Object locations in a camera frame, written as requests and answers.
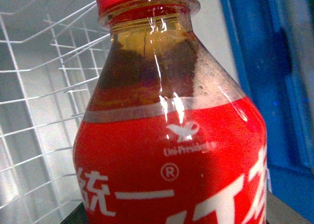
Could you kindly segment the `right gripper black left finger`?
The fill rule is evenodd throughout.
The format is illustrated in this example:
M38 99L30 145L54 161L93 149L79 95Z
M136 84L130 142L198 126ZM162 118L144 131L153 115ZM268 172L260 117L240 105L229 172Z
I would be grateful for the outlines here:
M62 222L61 224L88 224L87 214L83 203L81 202Z

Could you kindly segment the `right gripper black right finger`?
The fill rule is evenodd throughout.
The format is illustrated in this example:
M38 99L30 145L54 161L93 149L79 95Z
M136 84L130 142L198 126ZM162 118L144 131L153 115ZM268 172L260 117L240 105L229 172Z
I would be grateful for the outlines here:
M311 224L287 204L282 202L270 191L267 191L267 224Z

